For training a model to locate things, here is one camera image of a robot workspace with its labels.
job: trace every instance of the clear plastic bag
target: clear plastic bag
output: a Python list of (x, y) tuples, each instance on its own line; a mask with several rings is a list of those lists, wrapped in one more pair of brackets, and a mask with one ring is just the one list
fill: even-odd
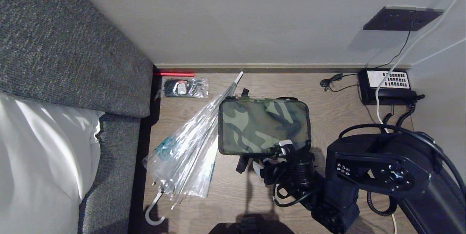
[(178, 98), (207, 98), (207, 78), (163, 78), (163, 95)]
[(241, 75), (145, 158), (146, 169), (174, 206), (188, 195), (207, 197), (218, 146), (218, 106), (233, 95)]

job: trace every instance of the camouflage bag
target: camouflage bag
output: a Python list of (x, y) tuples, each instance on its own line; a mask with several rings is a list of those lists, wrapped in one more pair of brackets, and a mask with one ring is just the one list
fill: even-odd
[(296, 98), (228, 97), (218, 115), (218, 150), (224, 155), (267, 157), (286, 139), (296, 149), (310, 148), (309, 109)]

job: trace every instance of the robotic arm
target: robotic arm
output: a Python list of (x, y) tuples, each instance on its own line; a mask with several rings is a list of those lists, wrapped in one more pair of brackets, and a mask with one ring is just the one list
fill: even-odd
[[(362, 127), (390, 128), (401, 133), (343, 137)], [(286, 161), (263, 159), (261, 177), (273, 185), (278, 206), (301, 203), (312, 217), (334, 234), (344, 234), (359, 216), (359, 189), (368, 191), (368, 204), (388, 216), (400, 206), (420, 234), (466, 233), (465, 189), (458, 171), (433, 140), (424, 133), (403, 128), (366, 124), (346, 129), (328, 147), (325, 178), (314, 170), (309, 149), (294, 151), (291, 142), (273, 148)], [(446, 163), (458, 184), (442, 168)], [(281, 194), (285, 189), (287, 195)], [(293, 196), (288, 204), (279, 198)], [(390, 196), (385, 212), (371, 204), (371, 193)]]

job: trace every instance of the grey sofa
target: grey sofa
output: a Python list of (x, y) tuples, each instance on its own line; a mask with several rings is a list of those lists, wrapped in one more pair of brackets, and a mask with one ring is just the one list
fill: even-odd
[(0, 0), (0, 93), (105, 111), (79, 232), (127, 233), (153, 64), (88, 0)]

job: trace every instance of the white pillow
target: white pillow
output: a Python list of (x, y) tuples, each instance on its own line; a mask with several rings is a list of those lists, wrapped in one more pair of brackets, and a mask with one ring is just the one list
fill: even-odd
[(77, 233), (103, 114), (0, 96), (0, 233)]

